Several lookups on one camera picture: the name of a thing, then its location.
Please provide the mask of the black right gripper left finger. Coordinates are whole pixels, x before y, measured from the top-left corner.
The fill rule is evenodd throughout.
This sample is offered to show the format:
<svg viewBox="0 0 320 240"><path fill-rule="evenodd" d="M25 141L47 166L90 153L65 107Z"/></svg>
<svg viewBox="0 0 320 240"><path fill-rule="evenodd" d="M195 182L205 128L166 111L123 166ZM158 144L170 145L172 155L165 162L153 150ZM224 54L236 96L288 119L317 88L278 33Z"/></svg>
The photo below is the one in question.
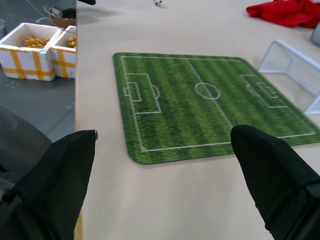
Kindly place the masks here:
<svg viewBox="0 0 320 240"><path fill-rule="evenodd" d="M0 240L73 240L97 140L92 129L51 144L0 200Z"/></svg>

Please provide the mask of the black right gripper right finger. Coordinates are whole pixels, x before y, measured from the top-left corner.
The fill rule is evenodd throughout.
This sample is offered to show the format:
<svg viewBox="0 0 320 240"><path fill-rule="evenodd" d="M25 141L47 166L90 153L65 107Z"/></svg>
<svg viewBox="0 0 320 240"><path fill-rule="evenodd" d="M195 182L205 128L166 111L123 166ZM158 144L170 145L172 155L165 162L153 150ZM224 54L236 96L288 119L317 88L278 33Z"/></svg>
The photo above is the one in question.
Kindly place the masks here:
<svg viewBox="0 0 320 240"><path fill-rule="evenodd" d="M320 240L320 175L284 140L234 126L231 146L274 240Z"/></svg>

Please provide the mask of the green soccer field mat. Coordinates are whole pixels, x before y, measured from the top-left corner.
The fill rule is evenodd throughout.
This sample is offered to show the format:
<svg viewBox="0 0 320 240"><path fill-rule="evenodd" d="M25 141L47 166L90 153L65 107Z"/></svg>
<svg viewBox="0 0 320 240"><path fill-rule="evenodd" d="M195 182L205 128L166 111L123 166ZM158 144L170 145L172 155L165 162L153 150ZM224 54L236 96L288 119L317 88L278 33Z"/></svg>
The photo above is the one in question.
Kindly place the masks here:
<svg viewBox="0 0 320 240"><path fill-rule="evenodd" d="M250 125L291 146L320 128L245 59L117 52L112 57L128 156L141 165L230 155Z"/></svg>

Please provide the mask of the white miniature soccer goal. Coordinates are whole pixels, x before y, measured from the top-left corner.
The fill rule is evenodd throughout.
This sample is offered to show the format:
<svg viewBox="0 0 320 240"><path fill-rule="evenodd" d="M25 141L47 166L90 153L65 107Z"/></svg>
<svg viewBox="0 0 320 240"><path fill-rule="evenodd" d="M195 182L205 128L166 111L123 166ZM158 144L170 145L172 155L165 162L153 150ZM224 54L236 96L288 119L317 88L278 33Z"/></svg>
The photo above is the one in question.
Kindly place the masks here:
<svg viewBox="0 0 320 240"><path fill-rule="evenodd" d="M258 71L265 74L283 74L313 95L305 114L320 114L320 63L276 39L268 47Z"/></svg>

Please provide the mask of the white foam box yellow tape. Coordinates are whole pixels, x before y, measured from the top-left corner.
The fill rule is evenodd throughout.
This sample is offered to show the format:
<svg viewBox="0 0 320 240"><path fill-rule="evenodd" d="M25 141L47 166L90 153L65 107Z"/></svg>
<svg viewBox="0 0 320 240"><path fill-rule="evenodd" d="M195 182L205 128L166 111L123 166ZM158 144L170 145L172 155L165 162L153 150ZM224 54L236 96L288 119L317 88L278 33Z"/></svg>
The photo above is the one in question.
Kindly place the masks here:
<svg viewBox="0 0 320 240"><path fill-rule="evenodd" d="M77 27L70 25L53 42L50 55L55 75L60 78L76 78Z"/></svg>
<svg viewBox="0 0 320 240"><path fill-rule="evenodd" d="M0 39L0 65L12 79L52 81L50 47L62 33L55 26L23 22Z"/></svg>

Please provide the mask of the red cloth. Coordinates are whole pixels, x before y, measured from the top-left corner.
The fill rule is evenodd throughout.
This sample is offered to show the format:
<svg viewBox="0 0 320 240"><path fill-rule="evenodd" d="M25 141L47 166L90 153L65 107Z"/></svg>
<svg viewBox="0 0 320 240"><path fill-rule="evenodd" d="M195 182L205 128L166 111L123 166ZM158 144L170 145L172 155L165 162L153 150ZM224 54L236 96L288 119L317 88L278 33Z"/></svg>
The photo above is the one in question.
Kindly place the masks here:
<svg viewBox="0 0 320 240"><path fill-rule="evenodd" d="M246 8L252 18L288 28L315 28L320 23L320 2L312 0L273 0Z"/></svg>

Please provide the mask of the brown cardboard box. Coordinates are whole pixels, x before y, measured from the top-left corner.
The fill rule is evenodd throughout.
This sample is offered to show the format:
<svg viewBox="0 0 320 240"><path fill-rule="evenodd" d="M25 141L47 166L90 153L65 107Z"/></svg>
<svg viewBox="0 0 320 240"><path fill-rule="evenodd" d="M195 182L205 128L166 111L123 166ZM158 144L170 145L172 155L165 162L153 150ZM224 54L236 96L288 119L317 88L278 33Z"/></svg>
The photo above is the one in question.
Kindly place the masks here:
<svg viewBox="0 0 320 240"><path fill-rule="evenodd" d="M77 25L75 8L51 7L48 12L51 22L55 26L66 29L69 26Z"/></svg>

